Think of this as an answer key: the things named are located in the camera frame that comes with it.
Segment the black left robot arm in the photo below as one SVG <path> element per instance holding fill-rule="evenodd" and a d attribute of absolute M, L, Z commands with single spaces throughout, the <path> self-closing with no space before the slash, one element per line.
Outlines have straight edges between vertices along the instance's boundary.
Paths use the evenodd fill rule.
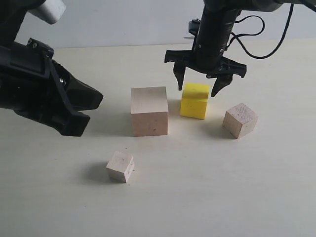
<path fill-rule="evenodd" d="M 0 106 L 56 129 L 82 136 L 103 95 L 53 59 L 54 49 L 36 39 L 15 39 L 27 13 L 55 24 L 66 10 L 61 0 L 3 0 L 0 3 Z"/>

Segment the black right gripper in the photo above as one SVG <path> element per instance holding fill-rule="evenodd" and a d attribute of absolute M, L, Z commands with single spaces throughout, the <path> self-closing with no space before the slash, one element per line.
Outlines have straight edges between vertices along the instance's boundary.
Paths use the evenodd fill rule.
<path fill-rule="evenodd" d="M 167 50 L 164 61 L 173 62 L 173 73 L 181 91 L 186 68 L 217 77 L 211 91 L 211 97 L 231 84 L 233 75 L 244 77 L 247 72 L 245 64 L 238 63 L 223 56 L 239 10 L 222 9 L 210 11 L 203 9 L 200 27 L 190 50 Z"/>

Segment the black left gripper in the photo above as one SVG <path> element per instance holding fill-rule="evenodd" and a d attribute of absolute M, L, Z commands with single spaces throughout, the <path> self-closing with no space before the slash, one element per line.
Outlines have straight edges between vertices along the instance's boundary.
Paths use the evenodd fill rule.
<path fill-rule="evenodd" d="M 103 94 L 58 69 L 50 46 L 29 39 L 0 46 L 0 106 L 56 129 L 63 136 L 83 135 Z"/>

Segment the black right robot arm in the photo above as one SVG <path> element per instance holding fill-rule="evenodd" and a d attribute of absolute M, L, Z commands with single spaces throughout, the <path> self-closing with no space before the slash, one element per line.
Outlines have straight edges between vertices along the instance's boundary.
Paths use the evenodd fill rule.
<path fill-rule="evenodd" d="M 164 61 L 173 62 L 173 73 L 178 89 L 182 90 L 186 68 L 215 78 L 211 91 L 214 97 L 221 89 L 231 84 L 234 75 L 243 78 L 247 72 L 245 64 L 223 56 L 234 40 L 243 34 L 232 32 L 237 17 L 242 11 L 273 12 L 281 7 L 283 0 L 206 0 L 201 19 L 188 23 L 188 32 L 193 35 L 190 50 L 167 50 Z"/>

